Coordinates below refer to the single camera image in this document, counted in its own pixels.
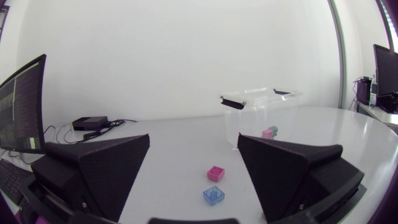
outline clear plastic storage box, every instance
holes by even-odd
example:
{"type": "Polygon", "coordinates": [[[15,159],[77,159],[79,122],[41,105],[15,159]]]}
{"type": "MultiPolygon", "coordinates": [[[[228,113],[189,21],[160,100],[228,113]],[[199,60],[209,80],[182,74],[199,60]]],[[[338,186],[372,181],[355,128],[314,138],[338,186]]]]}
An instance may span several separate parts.
{"type": "Polygon", "coordinates": [[[301,95],[300,91],[269,87],[222,93],[228,141],[236,147],[239,133],[261,137],[271,127],[278,130],[275,140],[287,139],[301,95]]]}

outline bottle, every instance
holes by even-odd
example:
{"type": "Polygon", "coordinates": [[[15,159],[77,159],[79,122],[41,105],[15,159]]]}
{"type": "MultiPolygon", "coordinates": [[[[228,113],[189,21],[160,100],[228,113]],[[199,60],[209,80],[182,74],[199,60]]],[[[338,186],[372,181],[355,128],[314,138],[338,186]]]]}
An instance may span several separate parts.
{"type": "Polygon", "coordinates": [[[369,106],[371,108],[375,107],[376,100],[377,100],[377,80],[376,80],[376,76],[373,75],[373,79],[371,82],[371,92],[370,92],[370,96],[369,96],[369,106]]]}

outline small black box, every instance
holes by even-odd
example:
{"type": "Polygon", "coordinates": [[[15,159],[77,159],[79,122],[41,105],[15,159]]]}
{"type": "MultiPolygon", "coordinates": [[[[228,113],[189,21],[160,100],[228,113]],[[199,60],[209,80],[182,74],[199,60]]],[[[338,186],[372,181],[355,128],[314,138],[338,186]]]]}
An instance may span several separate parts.
{"type": "Polygon", "coordinates": [[[107,116],[84,117],[72,122],[72,125],[76,131],[100,131],[107,121],[107,116]]]}
{"type": "Polygon", "coordinates": [[[371,93],[371,80],[362,78],[358,81],[356,87],[356,98],[363,104],[369,105],[369,96],[371,93]]]}

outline monitor screen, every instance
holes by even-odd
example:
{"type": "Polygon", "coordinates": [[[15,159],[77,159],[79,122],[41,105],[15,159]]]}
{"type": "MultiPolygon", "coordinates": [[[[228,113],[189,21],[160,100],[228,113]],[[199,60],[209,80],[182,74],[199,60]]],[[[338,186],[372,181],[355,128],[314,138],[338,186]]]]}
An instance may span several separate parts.
{"type": "Polygon", "coordinates": [[[46,55],[24,65],[0,85],[0,147],[44,153],[42,84],[46,55]]]}
{"type": "Polygon", "coordinates": [[[398,91],[398,54],[374,44],[376,58],[377,95],[398,91]]]}

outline curved desk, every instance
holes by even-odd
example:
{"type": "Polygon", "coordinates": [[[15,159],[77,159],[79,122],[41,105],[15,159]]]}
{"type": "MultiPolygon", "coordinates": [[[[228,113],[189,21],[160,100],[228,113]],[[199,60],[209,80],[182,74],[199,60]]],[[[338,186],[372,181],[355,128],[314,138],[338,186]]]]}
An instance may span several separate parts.
{"type": "MultiPolygon", "coordinates": [[[[120,223],[147,223],[152,217],[237,218],[241,223],[265,223],[242,157],[227,142],[222,116],[126,123],[96,140],[146,133],[150,148],[120,223]],[[220,182],[207,179],[206,172],[212,166],[225,169],[220,182]],[[225,193],[225,199],[210,206],[202,192],[214,185],[225,193]]],[[[74,131],[69,140],[82,135],[74,131]]],[[[397,166],[398,136],[391,129],[352,111],[299,107],[292,135],[285,141],[319,146],[341,144],[342,157],[365,173],[362,184],[367,188],[342,223],[366,223],[371,218],[397,166]]]]}

